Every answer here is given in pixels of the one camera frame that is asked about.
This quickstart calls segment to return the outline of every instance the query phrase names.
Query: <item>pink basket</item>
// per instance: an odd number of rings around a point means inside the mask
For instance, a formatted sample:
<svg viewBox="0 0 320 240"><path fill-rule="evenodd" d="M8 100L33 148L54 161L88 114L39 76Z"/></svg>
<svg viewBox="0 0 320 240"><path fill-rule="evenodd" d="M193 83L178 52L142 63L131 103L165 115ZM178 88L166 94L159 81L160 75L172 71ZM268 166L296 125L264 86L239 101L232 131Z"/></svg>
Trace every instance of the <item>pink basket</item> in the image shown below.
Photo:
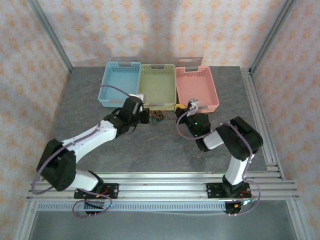
<svg viewBox="0 0 320 240"><path fill-rule="evenodd" d="M176 90L179 103L199 100L199 113L213 113L219 106L218 95L209 66L176 67Z"/></svg>

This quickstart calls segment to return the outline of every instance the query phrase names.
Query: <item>plastic basket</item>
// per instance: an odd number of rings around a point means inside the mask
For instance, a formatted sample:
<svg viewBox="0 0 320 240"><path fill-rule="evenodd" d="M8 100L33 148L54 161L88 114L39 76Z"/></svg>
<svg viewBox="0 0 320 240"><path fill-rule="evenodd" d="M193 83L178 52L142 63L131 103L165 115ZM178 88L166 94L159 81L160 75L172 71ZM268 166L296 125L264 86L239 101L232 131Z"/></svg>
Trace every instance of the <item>plastic basket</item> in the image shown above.
<svg viewBox="0 0 320 240"><path fill-rule="evenodd" d="M199 113L212 113L216 110L219 100L208 66L177 67L175 72L180 104L188 105L189 99L198 99Z"/></svg>
<svg viewBox="0 0 320 240"><path fill-rule="evenodd" d="M115 86L128 94L137 94L140 79L140 62L110 61L102 78L102 85ZM98 100L104 107L120 108L127 96L110 87L100 89Z"/></svg>
<svg viewBox="0 0 320 240"><path fill-rule="evenodd" d="M139 94L144 94L146 108L174 110L177 102L176 68L173 64L142 64Z"/></svg>

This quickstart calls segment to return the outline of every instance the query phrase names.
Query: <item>light blue basket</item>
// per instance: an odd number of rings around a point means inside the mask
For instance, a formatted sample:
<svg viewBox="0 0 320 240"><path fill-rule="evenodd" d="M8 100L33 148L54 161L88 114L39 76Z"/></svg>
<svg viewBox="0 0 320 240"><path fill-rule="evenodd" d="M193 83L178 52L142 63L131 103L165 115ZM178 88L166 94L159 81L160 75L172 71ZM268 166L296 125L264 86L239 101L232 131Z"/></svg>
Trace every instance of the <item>light blue basket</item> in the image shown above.
<svg viewBox="0 0 320 240"><path fill-rule="evenodd" d="M110 61L107 63L102 85L115 86L128 94L137 94L140 78L140 62ZM127 96L111 87L100 88L98 100L104 107L121 108Z"/></svg>

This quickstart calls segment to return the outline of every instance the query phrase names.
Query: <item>patterned wallpaper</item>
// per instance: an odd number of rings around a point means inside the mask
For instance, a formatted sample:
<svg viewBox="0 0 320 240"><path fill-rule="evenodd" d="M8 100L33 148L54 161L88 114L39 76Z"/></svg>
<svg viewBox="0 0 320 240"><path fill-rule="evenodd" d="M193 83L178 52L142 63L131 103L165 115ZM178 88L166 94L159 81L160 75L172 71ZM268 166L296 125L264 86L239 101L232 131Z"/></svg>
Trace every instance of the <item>patterned wallpaper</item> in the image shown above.
<svg viewBox="0 0 320 240"><path fill-rule="evenodd" d="M320 2L299 0L255 76L288 179L320 239Z"/></svg>
<svg viewBox="0 0 320 240"><path fill-rule="evenodd" d="M40 0L74 66L203 57L206 65L251 67L285 2Z"/></svg>
<svg viewBox="0 0 320 240"><path fill-rule="evenodd" d="M12 239L69 79L26 0L0 1L0 239Z"/></svg>

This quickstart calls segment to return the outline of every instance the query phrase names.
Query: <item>green basket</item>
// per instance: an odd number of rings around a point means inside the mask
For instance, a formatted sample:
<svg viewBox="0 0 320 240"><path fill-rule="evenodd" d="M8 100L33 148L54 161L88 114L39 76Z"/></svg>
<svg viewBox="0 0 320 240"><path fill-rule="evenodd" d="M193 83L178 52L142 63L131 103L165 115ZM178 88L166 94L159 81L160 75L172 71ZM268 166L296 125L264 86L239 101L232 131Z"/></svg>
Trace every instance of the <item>green basket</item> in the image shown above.
<svg viewBox="0 0 320 240"><path fill-rule="evenodd" d="M145 108L173 111L177 102L175 65L142 64L138 93L145 96Z"/></svg>

